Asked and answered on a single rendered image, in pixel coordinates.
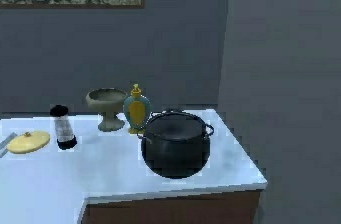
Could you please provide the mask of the yellow round lid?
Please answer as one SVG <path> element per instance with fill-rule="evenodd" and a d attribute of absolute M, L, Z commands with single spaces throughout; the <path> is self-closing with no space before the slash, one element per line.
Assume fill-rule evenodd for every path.
<path fill-rule="evenodd" d="M 27 154 L 45 147 L 50 142 L 50 134 L 45 131 L 25 132 L 12 139 L 6 146 L 13 154 Z"/>

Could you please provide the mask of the black round cooking pot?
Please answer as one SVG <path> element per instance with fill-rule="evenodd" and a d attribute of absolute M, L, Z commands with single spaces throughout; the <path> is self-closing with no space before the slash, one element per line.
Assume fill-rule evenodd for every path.
<path fill-rule="evenodd" d="M 197 115 L 167 110 L 151 117 L 141 140 L 147 167 L 161 177 L 183 179 L 202 170 L 210 157 L 215 130 Z"/>

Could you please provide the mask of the framed wall picture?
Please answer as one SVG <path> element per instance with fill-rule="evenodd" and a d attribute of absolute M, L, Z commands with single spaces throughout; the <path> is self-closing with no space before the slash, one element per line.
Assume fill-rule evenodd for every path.
<path fill-rule="evenodd" d="M 143 9 L 145 0 L 0 0 L 0 9 Z"/>

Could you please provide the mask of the black and clear grinder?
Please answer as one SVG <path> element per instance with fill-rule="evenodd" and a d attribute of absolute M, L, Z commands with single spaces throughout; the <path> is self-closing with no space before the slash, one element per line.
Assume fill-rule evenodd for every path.
<path fill-rule="evenodd" d="M 69 122 L 68 108 L 55 105 L 50 109 L 50 116 L 54 120 L 57 144 L 61 150 L 72 149 L 77 145 L 77 139 Z"/>

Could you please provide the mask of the teal and yellow bottle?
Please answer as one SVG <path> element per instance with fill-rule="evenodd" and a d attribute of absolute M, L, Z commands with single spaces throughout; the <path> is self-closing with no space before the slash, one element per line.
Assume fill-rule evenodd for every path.
<path fill-rule="evenodd" d="M 133 85 L 130 96 L 124 101 L 123 112 L 129 123 L 128 132 L 142 134 L 152 110 L 149 99 L 142 94 L 138 84 Z"/>

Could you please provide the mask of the white-topped brown counter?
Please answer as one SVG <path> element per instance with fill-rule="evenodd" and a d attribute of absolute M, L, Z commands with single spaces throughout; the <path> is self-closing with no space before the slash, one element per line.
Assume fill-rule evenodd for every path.
<path fill-rule="evenodd" d="M 197 116 L 214 128 L 211 153 L 196 175 L 171 180 L 145 164 L 126 128 L 101 132 L 96 115 L 70 119 L 77 145 L 56 142 L 0 158 L 0 224 L 79 224 L 87 204 L 263 190 L 267 181 L 213 109 Z"/>

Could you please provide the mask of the grey-green pottery chalice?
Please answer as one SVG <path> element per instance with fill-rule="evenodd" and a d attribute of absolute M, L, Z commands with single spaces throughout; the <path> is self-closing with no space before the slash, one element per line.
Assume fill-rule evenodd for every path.
<path fill-rule="evenodd" d="M 112 132 L 121 129 L 125 122 L 117 115 L 123 112 L 123 104 L 127 98 L 127 93 L 116 88 L 100 88 L 90 91 L 86 97 L 88 108 L 97 112 L 102 121 L 98 124 L 98 129 L 102 132 Z"/>

